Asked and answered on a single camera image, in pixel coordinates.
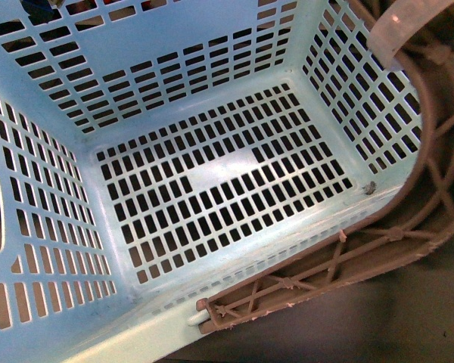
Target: light blue plastic basket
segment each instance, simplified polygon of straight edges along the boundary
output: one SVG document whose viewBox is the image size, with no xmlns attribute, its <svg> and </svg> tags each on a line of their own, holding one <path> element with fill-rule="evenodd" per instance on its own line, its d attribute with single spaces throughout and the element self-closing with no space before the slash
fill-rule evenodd
<svg viewBox="0 0 454 363">
<path fill-rule="evenodd" d="M 158 359 L 385 205 L 421 120 L 367 35 L 341 0 L 0 1 L 0 362 Z"/>
</svg>

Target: small debris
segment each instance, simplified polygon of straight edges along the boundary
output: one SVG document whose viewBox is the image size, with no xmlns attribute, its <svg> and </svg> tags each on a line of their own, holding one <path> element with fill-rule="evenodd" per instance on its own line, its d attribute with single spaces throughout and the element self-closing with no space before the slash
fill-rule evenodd
<svg viewBox="0 0 454 363">
<path fill-rule="evenodd" d="M 366 186 L 363 187 L 365 195 L 372 195 L 377 190 L 377 183 L 374 181 L 369 182 Z"/>
<path fill-rule="evenodd" d="M 347 241 L 348 236 L 345 234 L 343 229 L 341 229 L 340 233 L 338 233 L 338 238 L 340 238 L 340 242 L 342 244 L 344 244 Z"/>
</svg>

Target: rectangular hole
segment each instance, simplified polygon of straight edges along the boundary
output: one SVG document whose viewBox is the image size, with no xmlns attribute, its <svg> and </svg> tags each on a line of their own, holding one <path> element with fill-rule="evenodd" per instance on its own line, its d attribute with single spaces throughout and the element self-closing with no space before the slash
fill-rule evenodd
<svg viewBox="0 0 454 363">
<path fill-rule="evenodd" d="M 80 56 L 59 62 L 59 67 L 62 68 L 63 70 L 66 70 L 67 68 L 75 67 L 75 66 L 83 64 L 85 62 L 86 62 L 86 59 L 82 55 L 80 55 Z"/>
<path fill-rule="evenodd" d="M 39 282 L 32 283 L 33 296 L 36 302 L 37 315 L 41 318 L 47 315 L 47 305 L 45 304 L 44 290 Z"/>
<path fill-rule="evenodd" d="M 52 29 L 47 32 L 40 33 L 40 37 L 44 42 L 50 42 L 52 40 L 63 38 L 68 35 L 70 35 L 70 31 L 67 26 L 62 26 L 57 29 Z"/>
<path fill-rule="evenodd" d="M 64 299 L 66 300 L 66 307 L 68 309 L 73 308 L 73 297 L 70 293 L 69 284 L 66 281 L 62 281 L 62 291 L 64 292 Z"/>
<path fill-rule="evenodd" d="M 5 284 L 0 284 L 0 329 L 11 326 L 10 306 Z"/>
<path fill-rule="evenodd" d="M 5 23 L 0 23 L 0 36 L 12 34 L 22 29 L 25 29 L 25 26 L 18 19 L 8 21 Z"/>
<path fill-rule="evenodd" d="M 25 323 L 26 321 L 30 321 L 29 300 L 27 298 L 25 285 L 18 282 L 14 284 L 14 288 L 20 322 Z"/>
<path fill-rule="evenodd" d="M 6 42 L 6 43 L 2 44 L 2 47 L 8 53 L 11 53 L 14 51 L 21 51 L 22 49 L 27 49 L 34 45 L 36 45 L 36 42 L 31 37 L 27 36 L 22 39 L 17 39 L 17 40 L 12 40 L 11 42 Z"/>
<path fill-rule="evenodd" d="M 42 257 L 42 264 L 44 266 L 44 271 L 46 274 L 52 274 L 54 271 L 52 270 L 51 265 L 51 257 L 49 256 L 48 249 L 44 246 L 40 247 L 40 254 Z"/>
<path fill-rule="evenodd" d="M 58 287 L 55 282 L 48 283 L 48 290 L 51 297 L 52 309 L 54 312 L 59 312 L 61 310 L 61 301 L 59 299 Z"/>
<path fill-rule="evenodd" d="M 135 7 L 129 6 L 127 8 L 122 8 L 122 9 L 118 9 L 115 11 L 111 11 L 109 13 L 109 18 L 111 19 L 111 21 L 117 21 L 120 19 L 124 19 L 126 17 L 131 17 L 135 14 L 136 14 Z"/>
<path fill-rule="evenodd" d="M 97 17 L 91 17 L 89 19 L 78 21 L 76 23 L 76 29 L 79 32 L 82 32 L 84 30 L 95 28 L 103 24 L 104 24 L 103 18 L 101 17 L 101 15 L 98 15 Z"/>
<path fill-rule="evenodd" d="M 71 51 L 76 51 L 79 49 L 79 46 L 76 42 L 68 42 L 56 47 L 50 48 L 50 52 L 53 56 L 57 57 L 62 54 L 70 53 Z"/>
<path fill-rule="evenodd" d="M 78 281 L 74 281 L 74 291 L 76 293 L 76 299 L 79 305 L 84 304 L 84 296 L 82 294 L 81 284 Z"/>
<path fill-rule="evenodd" d="M 85 68 L 84 70 L 78 70 L 77 72 L 68 74 L 67 79 L 72 82 L 90 75 L 92 75 L 91 69 Z"/>
</svg>

